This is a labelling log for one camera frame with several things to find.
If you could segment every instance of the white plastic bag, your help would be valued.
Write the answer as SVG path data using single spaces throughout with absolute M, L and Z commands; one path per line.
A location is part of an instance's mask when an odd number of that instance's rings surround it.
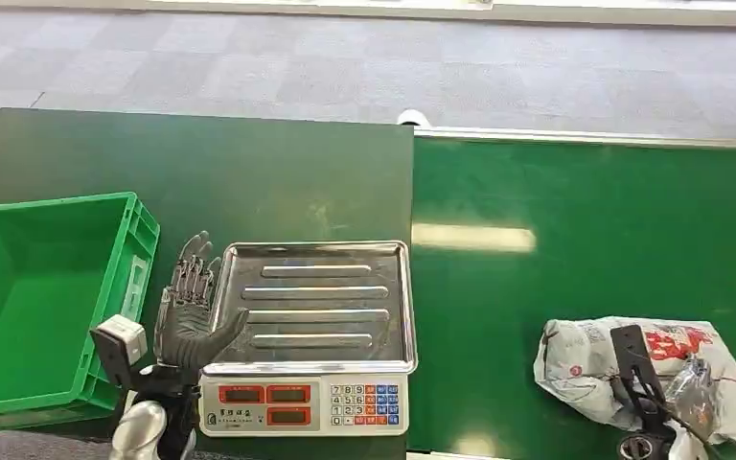
M 626 430 L 641 421 L 623 406 L 612 382 L 619 381 L 610 330 L 637 324 L 642 328 L 663 387 L 689 354 L 706 359 L 718 383 L 717 420 L 710 443 L 736 442 L 736 362 L 724 341 L 706 321 L 673 321 L 609 316 L 585 321 L 550 320 L 543 328 L 535 359 L 535 382 L 594 422 Z

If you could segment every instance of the scale keypad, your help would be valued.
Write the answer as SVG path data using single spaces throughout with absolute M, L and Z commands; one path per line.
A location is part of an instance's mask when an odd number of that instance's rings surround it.
M 332 425 L 399 425 L 399 385 L 331 385 Z

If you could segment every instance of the clear plastic bag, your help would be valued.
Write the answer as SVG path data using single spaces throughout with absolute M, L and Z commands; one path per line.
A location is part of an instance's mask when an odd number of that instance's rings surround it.
M 684 360 L 684 367 L 664 390 L 668 408 L 704 439 L 715 431 L 717 396 L 709 363 L 695 355 Z

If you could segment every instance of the plastic bag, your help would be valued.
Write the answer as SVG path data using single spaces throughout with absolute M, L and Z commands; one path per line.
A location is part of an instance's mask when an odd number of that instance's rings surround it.
M 664 399 L 674 414 L 706 439 L 715 430 L 717 390 L 709 363 L 690 355 L 664 389 Z
M 705 321 L 617 316 L 585 321 L 550 320 L 543 328 L 533 367 L 535 382 L 595 422 L 626 430 L 640 429 L 639 418 L 617 396 L 618 366 L 610 341 L 611 329 L 631 324 L 642 328 L 648 353 L 665 389 L 684 368 L 688 357 L 695 356 L 709 364 L 715 387 L 714 429 L 709 441 L 736 442 L 736 361 L 715 328 Z

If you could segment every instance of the crate handle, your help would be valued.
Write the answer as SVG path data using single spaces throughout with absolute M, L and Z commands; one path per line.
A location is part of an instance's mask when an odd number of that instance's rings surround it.
M 128 287 L 126 287 L 126 298 L 123 300 L 123 309 L 120 315 L 136 321 L 139 318 L 139 310 L 142 306 L 142 291 L 148 263 L 137 256 L 131 260 L 131 272 L 128 275 Z

